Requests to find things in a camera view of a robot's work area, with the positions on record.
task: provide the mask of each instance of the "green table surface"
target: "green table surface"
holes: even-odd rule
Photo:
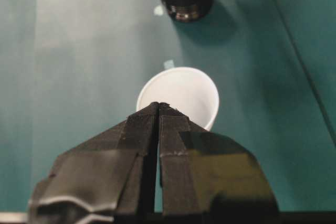
[[[158,5],[0,0],[0,211],[24,211],[58,154],[133,113],[167,60],[214,80],[213,131],[257,156],[280,210],[336,210],[336,2],[215,0],[192,24]]]

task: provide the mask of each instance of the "white paper cup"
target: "white paper cup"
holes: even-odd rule
[[[165,70],[147,82],[139,94],[137,111],[151,102],[166,102],[209,131],[218,113],[219,95],[207,74],[180,67]]]

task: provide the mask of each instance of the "cup rim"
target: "cup rim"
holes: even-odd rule
[[[179,72],[179,71],[189,71],[189,72],[195,72],[197,74],[200,74],[202,76],[204,76],[210,83],[212,89],[215,91],[214,92],[214,98],[215,98],[215,111],[214,113],[211,115],[210,120],[208,121],[208,123],[205,125],[205,129],[209,130],[209,128],[214,124],[215,119],[217,117],[218,114],[218,109],[219,109],[219,94],[218,94],[218,89],[216,84],[214,83],[214,81],[203,71],[197,69],[197,68],[191,68],[191,67],[176,67],[176,68],[171,68],[171,69],[167,69],[164,70],[158,74],[156,74],[155,76],[153,76],[146,84],[145,86],[142,88],[139,96],[138,96],[138,100],[136,102],[136,110],[139,111],[140,110],[140,102],[142,100],[142,97],[145,93],[145,91],[147,90],[147,88],[158,78],[160,78],[163,75],[169,74],[171,72]]]

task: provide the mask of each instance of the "teal tablecloth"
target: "teal tablecloth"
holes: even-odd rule
[[[171,59],[217,84],[213,130],[255,153],[280,210],[336,210],[335,1],[216,0],[192,24],[158,5],[0,0],[0,210],[25,210],[56,156],[134,112]]]

